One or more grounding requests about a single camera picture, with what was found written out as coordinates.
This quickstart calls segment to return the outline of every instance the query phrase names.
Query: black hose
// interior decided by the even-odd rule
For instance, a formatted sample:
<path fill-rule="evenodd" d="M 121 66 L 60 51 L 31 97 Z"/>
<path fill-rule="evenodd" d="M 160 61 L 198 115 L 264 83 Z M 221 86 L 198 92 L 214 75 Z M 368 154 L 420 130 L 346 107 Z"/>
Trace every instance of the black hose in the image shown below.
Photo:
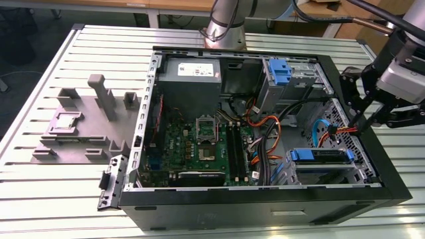
<path fill-rule="evenodd" d="M 298 17 L 306 22 L 321 22 L 321 23 L 352 23 L 353 17 L 342 16 L 342 17 L 312 17 L 302 12 L 298 8 L 297 0 L 292 0 L 293 9 L 297 12 Z"/>
<path fill-rule="evenodd" d="M 388 12 L 386 10 L 378 8 L 377 6 L 372 5 L 370 3 L 362 0 L 346 0 L 349 3 L 354 4 L 356 6 L 361 7 L 368 12 L 373 13 L 380 18 L 389 21 L 394 24 L 401 30 L 412 34 L 420 40 L 425 41 L 425 31 L 421 30 L 418 27 L 412 25 L 408 21 L 402 18 Z"/>

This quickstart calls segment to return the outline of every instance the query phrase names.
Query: connector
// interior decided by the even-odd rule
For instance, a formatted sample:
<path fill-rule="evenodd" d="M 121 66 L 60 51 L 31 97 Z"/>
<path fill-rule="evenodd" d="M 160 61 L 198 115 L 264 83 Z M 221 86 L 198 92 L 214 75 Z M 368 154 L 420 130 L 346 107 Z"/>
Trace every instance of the connector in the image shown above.
<path fill-rule="evenodd" d="M 334 141 L 336 138 L 334 138 L 334 135 L 337 134 L 337 130 L 338 130 L 338 125 L 334 123 L 334 124 L 330 124 L 328 126 L 328 134 L 329 134 L 329 138 Z"/>

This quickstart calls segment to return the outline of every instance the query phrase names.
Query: motherboard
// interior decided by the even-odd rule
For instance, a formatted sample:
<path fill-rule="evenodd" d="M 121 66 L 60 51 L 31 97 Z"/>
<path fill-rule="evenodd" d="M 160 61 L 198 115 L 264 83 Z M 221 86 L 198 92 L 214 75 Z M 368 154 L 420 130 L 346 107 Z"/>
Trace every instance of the motherboard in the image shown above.
<path fill-rule="evenodd" d="M 214 140 L 200 141 L 200 136 L 214 135 Z M 246 149 L 252 142 L 252 128 L 236 124 L 169 123 L 165 129 L 164 152 L 148 156 L 149 173 L 141 172 L 152 187 L 168 187 L 181 172 L 213 176 L 221 173 L 224 186 L 249 186 Z"/>

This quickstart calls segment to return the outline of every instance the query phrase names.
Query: robotic end effector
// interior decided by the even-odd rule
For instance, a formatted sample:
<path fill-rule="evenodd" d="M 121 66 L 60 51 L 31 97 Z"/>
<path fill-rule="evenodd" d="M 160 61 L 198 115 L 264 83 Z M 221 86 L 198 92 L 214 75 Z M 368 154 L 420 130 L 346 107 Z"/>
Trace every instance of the robotic end effector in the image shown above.
<path fill-rule="evenodd" d="M 350 125 L 360 130 L 386 124 L 389 128 L 425 123 L 425 0 L 417 0 L 373 63 L 360 70 L 348 67 L 340 82 L 345 104 L 352 108 Z M 356 81 L 362 79 L 365 96 L 357 91 Z M 365 122 L 358 122 L 366 108 L 376 101 L 381 107 Z M 393 111 L 410 107 L 409 110 Z"/>

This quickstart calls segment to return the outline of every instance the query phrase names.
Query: green circuit board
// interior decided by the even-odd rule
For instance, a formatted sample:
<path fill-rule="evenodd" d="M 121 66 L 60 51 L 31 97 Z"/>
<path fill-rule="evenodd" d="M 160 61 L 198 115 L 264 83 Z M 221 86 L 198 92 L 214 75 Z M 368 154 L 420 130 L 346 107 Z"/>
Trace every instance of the green circuit board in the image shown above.
<path fill-rule="evenodd" d="M 196 123 L 168 125 L 161 167 L 157 172 L 150 171 L 152 181 L 157 186 L 166 186 L 165 180 L 170 171 L 220 171 L 226 175 L 225 186 L 249 186 L 252 184 L 249 181 L 236 182 L 229 177 L 225 127 L 225 124 L 218 124 L 214 129 L 217 132 L 214 144 L 197 144 Z M 200 125 L 200 131 L 210 134 L 212 130 L 212 125 Z M 240 128 L 240 132 L 245 139 L 252 136 L 252 129 L 246 126 Z"/>

